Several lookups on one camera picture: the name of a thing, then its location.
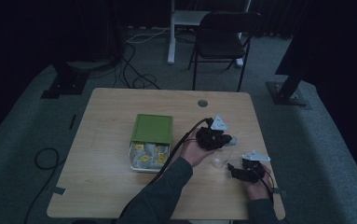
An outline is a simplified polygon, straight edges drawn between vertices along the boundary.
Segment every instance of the white object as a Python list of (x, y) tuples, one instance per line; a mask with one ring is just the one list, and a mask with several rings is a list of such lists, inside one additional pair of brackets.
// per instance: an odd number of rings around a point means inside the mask
[(221, 169), (227, 164), (233, 153), (232, 147), (224, 147), (223, 149), (217, 149), (211, 157), (211, 165), (216, 169)]
[(228, 127), (225, 125), (220, 115), (217, 115), (215, 120), (213, 121), (213, 125), (211, 125), (212, 130), (218, 131), (227, 131)]
[(254, 150), (250, 154), (242, 155), (242, 158), (248, 161), (271, 161), (270, 157), (257, 153)]

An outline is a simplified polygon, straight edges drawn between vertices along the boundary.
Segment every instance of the box of snacks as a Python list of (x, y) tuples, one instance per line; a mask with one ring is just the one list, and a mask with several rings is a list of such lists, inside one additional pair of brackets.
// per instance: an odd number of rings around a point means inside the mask
[(170, 156), (171, 144), (171, 116), (138, 114), (130, 139), (131, 169), (157, 173)]

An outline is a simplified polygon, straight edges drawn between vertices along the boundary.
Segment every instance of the gray sleeve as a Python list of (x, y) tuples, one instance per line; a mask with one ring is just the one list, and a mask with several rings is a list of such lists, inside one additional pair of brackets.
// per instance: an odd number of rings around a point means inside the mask
[(259, 199), (249, 202), (248, 215), (251, 224), (279, 223), (273, 204), (269, 199)]
[(168, 223), (182, 188), (192, 175), (192, 166), (179, 157), (155, 184), (146, 186), (134, 197), (116, 224)]

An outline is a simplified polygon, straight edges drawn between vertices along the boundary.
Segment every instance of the white desk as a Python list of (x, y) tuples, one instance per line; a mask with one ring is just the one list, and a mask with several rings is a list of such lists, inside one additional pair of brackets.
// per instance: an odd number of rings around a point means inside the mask
[[(247, 0), (245, 11), (251, 4), (251, 0)], [(171, 34), (169, 45), (169, 56), (167, 59), (168, 64), (174, 64), (175, 61), (175, 25), (199, 25), (201, 19), (209, 11), (191, 11), (191, 10), (175, 10), (175, 0), (172, 0), (172, 21), (171, 21)], [(237, 66), (242, 66), (242, 59), (236, 61)]]

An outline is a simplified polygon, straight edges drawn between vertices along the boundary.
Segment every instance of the desk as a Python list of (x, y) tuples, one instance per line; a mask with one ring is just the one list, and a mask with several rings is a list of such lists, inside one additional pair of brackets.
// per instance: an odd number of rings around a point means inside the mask
[[(251, 0), (246, 0), (245, 11), (251, 4)], [(193, 10), (175, 10), (175, 0), (172, 0), (172, 16), (171, 16), (171, 32), (170, 32), (170, 45), (169, 55), (167, 58), (168, 64), (175, 62), (175, 25), (199, 25), (201, 19), (209, 11), (193, 11)], [(236, 60), (237, 66), (242, 66), (242, 59)]]
[[(198, 100), (206, 100), (208, 105), (200, 107)], [(65, 194), (53, 194), (50, 217), (116, 218), (155, 176), (130, 168), (130, 137), (139, 113), (173, 116), (174, 146), (198, 121), (220, 114), (229, 126), (227, 133), (238, 138), (230, 163), (240, 167), (241, 155), (253, 149), (267, 154), (247, 93), (96, 89), (57, 184), (66, 189)], [(226, 167), (214, 168), (208, 157), (194, 168), (172, 218), (247, 219), (247, 200), (240, 181)], [(282, 219), (280, 195), (274, 200)]]

